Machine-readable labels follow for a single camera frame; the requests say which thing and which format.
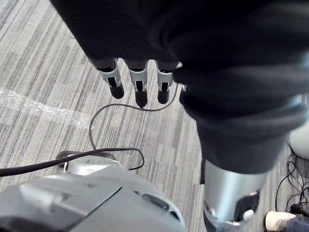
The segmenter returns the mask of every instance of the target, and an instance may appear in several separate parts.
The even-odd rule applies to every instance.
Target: silver joint
[[[120,76],[119,67],[118,67],[116,59],[115,59],[115,68],[113,71],[111,72],[103,72],[101,70],[98,70],[98,71],[100,72],[103,80],[108,84],[109,87],[114,87],[110,84],[109,78],[114,78],[117,87],[121,86],[121,76]]]
[[[145,65],[144,70],[142,71],[133,71],[129,69],[130,77],[131,77],[131,82],[134,86],[134,89],[136,92],[138,92],[138,87],[137,87],[137,82],[142,82],[143,89],[142,91],[147,90],[147,64]]]
[[[209,161],[205,163],[204,213],[216,228],[223,231],[239,231],[249,221],[259,203],[259,191],[262,189],[268,173],[240,174],[219,168]],[[244,199],[253,199],[249,210],[237,210]]]
[[[159,91],[162,91],[162,84],[167,83],[168,88],[167,88],[166,91],[169,92],[170,87],[173,84],[173,72],[161,72],[157,62],[155,62],[155,63],[156,63]]]
[[[107,168],[111,165],[121,166],[121,164],[118,161],[110,158],[99,157],[99,156],[88,156],[74,159],[64,163],[63,171],[75,175],[89,175],[91,173]]]

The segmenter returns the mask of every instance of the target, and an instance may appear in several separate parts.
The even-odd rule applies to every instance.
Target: gray striped carpet
[[[94,112],[112,102],[135,104],[127,67],[122,60],[119,65],[125,96],[115,100],[47,0],[0,0],[0,167],[51,160],[62,150],[90,150],[88,126]],[[150,62],[148,68],[147,107],[158,108],[155,64]],[[175,202],[188,231],[205,231],[197,130],[178,101],[153,113],[107,109],[95,121],[93,132],[97,147],[139,147],[146,164],[138,174]],[[115,155],[127,167],[139,161],[137,154]],[[274,209],[288,155],[286,149],[270,173],[258,214],[244,231],[263,231],[263,216]],[[60,171],[55,167],[1,178],[0,189]],[[281,210],[291,193],[284,183]]]

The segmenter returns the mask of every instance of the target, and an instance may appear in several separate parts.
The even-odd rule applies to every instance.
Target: wire
[[[92,148],[94,150],[96,150],[96,145],[95,143],[93,142],[93,136],[92,136],[92,125],[93,125],[93,122],[94,120],[96,119],[96,117],[99,115],[99,113],[101,113],[102,110],[108,108],[108,107],[111,107],[111,106],[125,106],[125,107],[129,107],[129,108],[132,108],[132,109],[135,109],[135,110],[140,110],[140,111],[146,111],[146,112],[155,112],[155,111],[160,111],[160,110],[164,110],[166,108],[168,108],[175,100],[176,98],[176,95],[177,95],[177,90],[178,90],[178,84],[176,85],[176,89],[175,89],[175,92],[174,92],[174,96],[172,98],[172,100],[170,101],[169,104],[161,107],[161,108],[158,108],[158,109],[143,109],[143,108],[138,108],[136,106],[133,106],[133,105],[128,105],[128,104],[120,104],[120,103],[113,103],[113,104],[108,104],[108,105],[105,105],[103,106],[102,108],[100,108],[92,117],[91,121],[90,121],[90,124],[89,124],[89,139],[90,139],[90,143],[92,145]]]
[[[55,159],[55,160],[51,160],[51,161],[47,161],[47,162],[42,162],[42,163],[37,163],[37,164],[32,164],[32,165],[27,165],[27,166],[22,166],[22,167],[1,168],[0,169],[0,177],[30,173],[30,172],[41,170],[41,169],[44,169],[44,168],[50,168],[50,167],[59,165],[61,163],[69,162],[69,161],[77,159],[77,158],[89,156],[89,155],[92,155],[92,154],[95,154],[95,153],[98,153],[98,152],[106,152],[106,151],[138,151],[141,158],[142,158],[142,163],[141,163],[140,166],[135,167],[135,168],[131,168],[129,170],[139,169],[145,163],[144,156],[142,155],[141,150],[139,150],[138,148],[134,148],[134,147],[102,148],[102,149],[97,149],[97,150],[86,151],[86,152],[76,154],[76,155],[67,156],[67,157],[64,157],[64,158],[57,159],[57,160]]]
[[[308,200],[305,196],[305,192],[306,191],[309,191],[309,182],[305,182],[304,181],[304,177],[302,176],[302,174],[300,173],[299,171],[299,168],[298,166],[296,165],[297,163],[297,160],[298,159],[301,159],[296,153],[295,151],[293,150],[290,142],[288,141],[288,146],[291,150],[291,154],[287,160],[287,163],[286,163],[286,167],[287,167],[287,175],[281,180],[281,182],[279,183],[278,185],[278,188],[277,188],[277,191],[276,191],[276,197],[275,197],[275,209],[276,211],[278,211],[278,208],[277,208],[277,203],[278,203],[278,193],[279,193],[279,189],[281,187],[281,185],[283,184],[283,182],[287,179],[289,184],[292,186],[293,189],[297,190],[298,193],[297,194],[294,194],[294,195],[291,195],[290,198],[288,199],[288,201],[286,202],[286,206],[285,206],[285,211],[287,211],[288,209],[288,206],[290,204],[290,201],[294,198],[294,197],[299,197],[299,201],[298,201],[298,205],[301,206],[302,210],[303,210],[303,206],[308,204]],[[300,178],[301,178],[301,182],[295,177],[294,175],[294,172],[296,172]],[[293,183],[292,183],[292,180],[295,180],[296,183],[300,186],[300,189],[298,187],[296,187]]]
[[[69,161],[77,159],[77,158],[81,158],[81,157],[89,156],[89,155],[94,155],[98,152],[107,152],[107,151],[138,151],[138,153],[141,157],[141,164],[137,167],[129,168],[128,170],[139,169],[142,166],[144,166],[145,158],[144,158],[142,151],[138,148],[135,148],[135,147],[114,147],[114,148],[96,149],[96,146],[93,142],[93,137],[92,137],[93,122],[102,110],[104,110],[104,109],[106,109],[110,106],[125,106],[125,107],[129,107],[129,108],[133,108],[133,109],[137,109],[137,110],[141,110],[141,111],[148,111],[148,112],[155,112],[155,111],[160,111],[160,110],[166,109],[174,102],[176,95],[177,95],[177,90],[178,90],[178,84],[176,85],[175,93],[174,93],[172,100],[167,105],[165,105],[165,106],[163,106],[159,109],[142,109],[142,108],[135,107],[133,105],[117,104],[117,103],[108,104],[106,106],[103,106],[102,108],[100,108],[94,114],[94,116],[92,117],[92,119],[90,121],[90,125],[89,125],[89,139],[90,139],[91,145],[93,147],[93,150],[82,152],[82,153],[75,154],[75,155],[70,155],[70,156],[67,156],[67,157],[64,157],[64,158],[60,158],[60,159],[55,159],[55,160],[37,163],[37,164],[32,164],[32,165],[27,165],[27,166],[13,167],[13,168],[1,168],[0,169],[0,177],[30,173],[30,172],[38,171],[38,170],[41,170],[41,169],[50,168],[50,167],[53,167],[53,166],[56,166],[56,165],[59,165],[59,164],[65,163],[65,162],[69,162]]]

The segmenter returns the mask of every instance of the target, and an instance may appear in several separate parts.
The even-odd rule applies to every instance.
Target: black fabric
[[[147,60],[134,61],[134,60],[126,59],[125,62],[129,69],[135,70],[135,71],[143,71],[147,64]]]
[[[174,79],[203,160],[265,172],[307,118],[293,97],[309,92],[309,1],[51,2],[92,61],[183,63]]]

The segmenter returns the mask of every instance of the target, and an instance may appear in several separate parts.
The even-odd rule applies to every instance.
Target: black fingertip
[[[135,101],[140,108],[143,108],[148,102],[147,91],[135,92]]]
[[[111,90],[112,96],[116,99],[123,98],[123,96],[125,94],[124,87],[123,87],[122,84],[120,86],[117,86],[117,87],[110,87],[110,90]]]
[[[166,104],[169,101],[169,91],[158,91],[158,101],[161,104]]]

